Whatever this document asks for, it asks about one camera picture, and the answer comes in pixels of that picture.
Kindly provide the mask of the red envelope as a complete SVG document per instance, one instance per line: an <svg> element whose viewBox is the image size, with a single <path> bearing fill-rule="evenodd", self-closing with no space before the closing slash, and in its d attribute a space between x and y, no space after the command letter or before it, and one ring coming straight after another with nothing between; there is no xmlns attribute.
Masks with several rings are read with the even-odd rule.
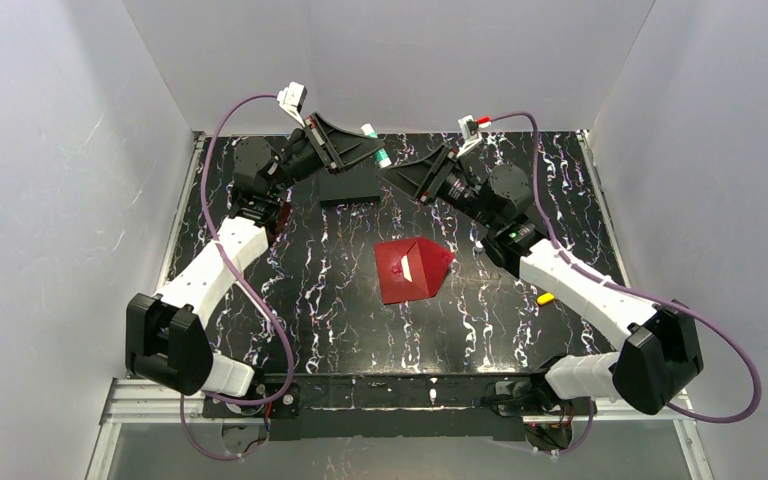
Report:
<svg viewBox="0 0 768 480"><path fill-rule="evenodd" d="M452 251L426 237L377 243L374 255L385 305L435 297L455 258ZM408 257L412 282L402 276L400 260L403 256Z"/></svg>

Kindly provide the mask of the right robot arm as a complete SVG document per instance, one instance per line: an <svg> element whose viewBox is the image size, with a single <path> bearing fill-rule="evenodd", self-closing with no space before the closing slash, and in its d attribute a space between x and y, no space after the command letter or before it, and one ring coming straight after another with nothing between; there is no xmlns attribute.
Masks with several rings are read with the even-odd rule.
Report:
<svg viewBox="0 0 768 480"><path fill-rule="evenodd" d="M525 379L499 386L482 400L498 415L547 411L579 398L621 399L655 415L703 370L694 319L619 291L608 276L554 246L519 167L499 165L479 180L441 145L378 175L420 204L441 200L486 227L481 244L494 265L553 294L613 346L606 354L555 356Z"/></svg>

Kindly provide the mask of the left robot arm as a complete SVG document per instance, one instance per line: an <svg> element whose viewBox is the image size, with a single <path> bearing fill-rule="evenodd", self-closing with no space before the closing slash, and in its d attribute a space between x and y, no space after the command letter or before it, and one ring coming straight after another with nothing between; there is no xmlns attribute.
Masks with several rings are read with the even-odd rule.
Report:
<svg viewBox="0 0 768 480"><path fill-rule="evenodd" d="M232 205L218 239L157 293L138 293L126 308L128 372L183 395L243 399L255 370L210 347L205 332L210 316L237 284L237 274L280 235L291 212L287 189L320 171L345 172L383 146L370 124L346 131L318 113L306 117L280 149L260 137L240 141Z"/></svg>

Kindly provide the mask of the cream paper letter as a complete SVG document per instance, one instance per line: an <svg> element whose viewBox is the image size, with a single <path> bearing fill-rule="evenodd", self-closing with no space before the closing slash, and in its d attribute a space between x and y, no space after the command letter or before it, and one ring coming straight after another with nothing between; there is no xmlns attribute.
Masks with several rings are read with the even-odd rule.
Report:
<svg viewBox="0 0 768 480"><path fill-rule="evenodd" d="M410 270L410 263L407 256L403 256L400 260L401 273L404 279L408 282L412 282L412 275Z"/></svg>

